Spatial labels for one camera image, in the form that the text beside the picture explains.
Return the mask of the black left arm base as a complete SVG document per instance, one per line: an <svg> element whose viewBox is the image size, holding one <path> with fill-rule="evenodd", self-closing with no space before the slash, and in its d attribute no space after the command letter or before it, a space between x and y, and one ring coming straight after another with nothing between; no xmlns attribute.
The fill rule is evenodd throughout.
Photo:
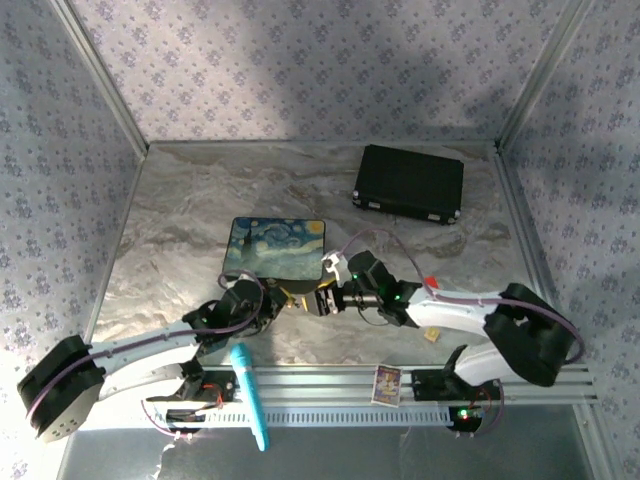
<svg viewBox="0 0 640 480"><path fill-rule="evenodd" d="M187 438L204 429L208 414L234 401L237 377L232 370L205 369L196 360L179 367L182 377L177 390L147 397L141 406L160 432Z"/></svg>

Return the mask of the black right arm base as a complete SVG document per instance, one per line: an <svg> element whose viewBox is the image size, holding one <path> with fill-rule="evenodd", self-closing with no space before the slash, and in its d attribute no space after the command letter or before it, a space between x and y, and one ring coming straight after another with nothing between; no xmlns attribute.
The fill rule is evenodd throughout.
<svg viewBox="0 0 640 480"><path fill-rule="evenodd" d="M499 380L473 386L454 372L466 348L466 345L457 347L441 370L413 370L411 388L417 402L459 401L460 405L448 407L452 424L447 429L457 438L471 439L497 427L504 415L505 395Z"/></svg>

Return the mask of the starry night print mouse pad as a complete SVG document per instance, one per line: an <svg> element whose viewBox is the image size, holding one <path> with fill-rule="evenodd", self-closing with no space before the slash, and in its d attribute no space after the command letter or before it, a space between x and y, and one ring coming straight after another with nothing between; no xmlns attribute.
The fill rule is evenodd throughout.
<svg viewBox="0 0 640 480"><path fill-rule="evenodd" d="M319 219L236 217L223 270L259 279L315 281L322 277L326 224Z"/></svg>

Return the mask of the blue marker pen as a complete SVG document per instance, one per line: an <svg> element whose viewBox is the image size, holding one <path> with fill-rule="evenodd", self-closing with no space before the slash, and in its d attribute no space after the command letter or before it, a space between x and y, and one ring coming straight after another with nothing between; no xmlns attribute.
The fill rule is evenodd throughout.
<svg viewBox="0 0 640 480"><path fill-rule="evenodd" d="M266 452L270 446L267 420L253 372L251 355L244 343L238 343L231 348L230 361L248 405L249 425L258 450Z"/></svg>

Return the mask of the small printed card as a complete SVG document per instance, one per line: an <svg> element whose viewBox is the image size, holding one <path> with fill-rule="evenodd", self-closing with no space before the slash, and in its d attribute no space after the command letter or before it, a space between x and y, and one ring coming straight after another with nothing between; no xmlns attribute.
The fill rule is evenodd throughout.
<svg viewBox="0 0 640 480"><path fill-rule="evenodd" d="M401 399L402 370L388 365L375 369L371 402L373 404L398 407Z"/></svg>

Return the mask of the black ribbed aluminium case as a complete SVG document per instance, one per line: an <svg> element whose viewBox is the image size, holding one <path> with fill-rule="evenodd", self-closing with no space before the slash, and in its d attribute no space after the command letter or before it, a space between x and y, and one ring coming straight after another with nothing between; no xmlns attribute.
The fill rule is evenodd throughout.
<svg viewBox="0 0 640 480"><path fill-rule="evenodd" d="M354 206L450 225L461 215L464 163L396 148L364 148Z"/></svg>

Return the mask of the aluminium mounting rail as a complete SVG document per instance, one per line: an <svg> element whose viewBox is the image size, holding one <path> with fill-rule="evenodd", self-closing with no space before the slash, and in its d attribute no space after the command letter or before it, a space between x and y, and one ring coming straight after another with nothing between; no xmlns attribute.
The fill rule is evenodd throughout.
<svg viewBox="0 0 640 480"><path fill-rule="evenodd" d="M374 365L289 365L255 367L253 373L268 406L363 406L371 400L375 369ZM506 404L573 405L598 400L583 365L561 371L552 387L535 386L513 375L501 383Z"/></svg>

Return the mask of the aluminium enclosure frame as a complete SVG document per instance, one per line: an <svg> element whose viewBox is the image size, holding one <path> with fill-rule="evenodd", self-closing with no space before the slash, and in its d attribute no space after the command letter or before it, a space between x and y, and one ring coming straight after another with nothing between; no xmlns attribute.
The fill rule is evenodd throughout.
<svg viewBox="0 0 640 480"><path fill-rule="evenodd" d="M342 150L354 150L360 147L358 141L307 141L307 140L238 140L238 141L154 141L145 145L141 133L134 125L132 114L126 112L124 101L117 93L114 80L110 77L107 67L100 54L94 48L72 0L49 0L57 15L60 17L63 27L70 34L73 44L79 48L84 63L89 68L94 81L98 84L101 94L107 100L119 125L125 130L127 138L140 152L139 164L136 168L131 191L125 202L124 216L119 229L126 230L130 223L131 213L134 211L134 201L141 190L140 180L147 171L148 163L154 161L161 150L177 154L216 152L228 150L230 152L240 150L273 150L302 155L306 152L318 154L322 152L340 152ZM496 180L502 205L509 216L509 231L516 241L516 252L519 264L527 272L533 289L544 298L550 296L550 282L546 277L546 268L543 262L534 255L534 248L538 242L532 227L526 223L527 205L518 192L520 182L517 175L506 164L502 147L498 142L490 140L433 140L423 143L430 153L456 154L464 159L477 163L487 158L490 163L490 176ZM415 404L407 400L401 407L429 405L443 406L434 402ZM573 405L514 405L506 404L513 412L529 411L536 420L539 428L545 433L550 433L558 440L558 451L561 453L575 453L576 464L583 469L586 478L597 477L599 463L595 460L594 448L599 438L597 402L594 404ZM361 407L361 406L268 406L268 407ZM345 428L355 431L359 428L400 428L411 429L413 426L387 426L387 427L330 427L333 430Z"/></svg>

